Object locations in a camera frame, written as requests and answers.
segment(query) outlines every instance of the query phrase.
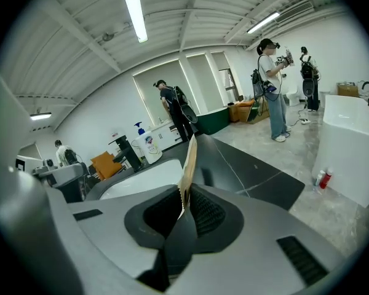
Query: person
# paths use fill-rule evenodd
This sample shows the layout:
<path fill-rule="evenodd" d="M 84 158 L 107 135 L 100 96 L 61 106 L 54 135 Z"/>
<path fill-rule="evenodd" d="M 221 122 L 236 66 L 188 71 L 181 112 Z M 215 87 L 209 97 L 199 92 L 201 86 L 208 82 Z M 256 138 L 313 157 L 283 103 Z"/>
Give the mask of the person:
<path fill-rule="evenodd" d="M 302 56 L 300 58 L 302 64 L 304 62 L 309 62 L 313 67 L 313 83 L 314 92 L 312 96 L 308 97 L 307 101 L 307 111 L 318 111 L 319 110 L 319 70 L 317 69 L 317 63 L 315 59 L 309 55 L 306 47 L 301 47 Z"/>
<path fill-rule="evenodd" d="M 77 162 L 76 153 L 69 146 L 62 145 L 62 142 L 60 140 L 56 140 L 55 141 L 55 147 L 57 148 L 57 151 L 56 151 L 57 164 L 60 167 L 70 166 L 70 165 Z"/>
<path fill-rule="evenodd" d="M 153 86 L 157 87 L 160 90 L 160 99 L 162 105 L 172 119 L 175 126 L 177 126 L 182 141 L 186 142 L 187 140 L 190 140 L 193 135 L 193 131 L 190 126 L 189 120 L 182 113 L 179 102 L 176 99 L 173 87 L 167 86 L 164 80 L 158 80 L 158 82 L 153 84 Z"/>
<path fill-rule="evenodd" d="M 263 81 L 269 81 L 276 88 L 273 92 L 265 93 L 269 106 L 269 121 L 271 123 L 271 138 L 277 142 L 284 142 L 290 136 L 291 127 L 286 125 L 285 112 L 286 105 L 283 95 L 280 94 L 281 82 L 277 77 L 279 71 L 288 66 L 285 60 L 279 65 L 275 65 L 271 55 L 276 54 L 276 44 L 270 39 L 263 39 L 257 46 L 258 71 Z"/>

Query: concrete floor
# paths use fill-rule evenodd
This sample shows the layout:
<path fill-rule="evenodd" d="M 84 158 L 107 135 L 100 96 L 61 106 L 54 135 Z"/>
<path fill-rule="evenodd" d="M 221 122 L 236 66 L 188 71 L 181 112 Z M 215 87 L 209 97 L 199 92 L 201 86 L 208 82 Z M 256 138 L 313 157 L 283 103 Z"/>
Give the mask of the concrete floor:
<path fill-rule="evenodd" d="M 304 108 L 287 106 L 287 124 L 298 120 Z M 269 118 L 255 125 L 238 122 L 213 135 L 214 138 L 244 151 L 305 183 L 305 188 L 290 213 L 323 235 L 340 252 L 349 256 L 369 239 L 369 207 L 363 208 L 350 199 L 326 188 L 312 189 L 311 170 L 319 148 L 323 112 L 301 112 L 312 121 L 298 122 L 283 143 L 271 139 Z"/>

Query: sneaker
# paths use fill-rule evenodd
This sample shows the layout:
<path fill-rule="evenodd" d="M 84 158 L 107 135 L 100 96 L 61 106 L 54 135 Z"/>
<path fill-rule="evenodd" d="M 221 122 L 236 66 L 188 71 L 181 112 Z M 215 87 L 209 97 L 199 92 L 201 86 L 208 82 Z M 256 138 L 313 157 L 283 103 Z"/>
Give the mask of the sneaker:
<path fill-rule="evenodd" d="M 277 142 L 284 142 L 285 141 L 285 136 L 279 135 L 277 138 L 274 138 L 274 140 L 277 141 Z"/>

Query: brown paper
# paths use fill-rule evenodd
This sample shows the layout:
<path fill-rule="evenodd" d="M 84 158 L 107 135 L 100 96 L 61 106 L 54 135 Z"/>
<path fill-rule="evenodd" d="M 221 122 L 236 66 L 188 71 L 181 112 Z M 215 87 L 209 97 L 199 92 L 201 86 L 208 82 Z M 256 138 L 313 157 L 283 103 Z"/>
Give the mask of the brown paper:
<path fill-rule="evenodd" d="M 192 177 L 194 176 L 196 160 L 197 160 L 197 140 L 193 135 L 189 143 L 186 162 L 184 163 L 183 166 L 183 176 L 178 183 L 183 208 L 186 208 L 188 206 L 190 196 L 190 186 L 192 183 Z"/>

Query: white ceiling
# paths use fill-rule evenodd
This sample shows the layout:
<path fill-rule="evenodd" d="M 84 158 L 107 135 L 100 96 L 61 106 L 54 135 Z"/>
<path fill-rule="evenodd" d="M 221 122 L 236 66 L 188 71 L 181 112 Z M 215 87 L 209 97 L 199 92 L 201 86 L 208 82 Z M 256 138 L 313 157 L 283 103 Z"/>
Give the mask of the white ceiling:
<path fill-rule="evenodd" d="M 309 1 L 313 8 L 253 34 L 274 11 Z M 0 55 L 0 73 L 32 114 L 52 117 L 34 129 L 56 128 L 84 98 L 121 72 L 166 53 L 206 45 L 251 49 L 274 37 L 344 12 L 339 0 L 141 0 L 148 41 L 138 43 L 124 0 L 33 0 Z M 114 33 L 108 42 L 105 33 Z"/>

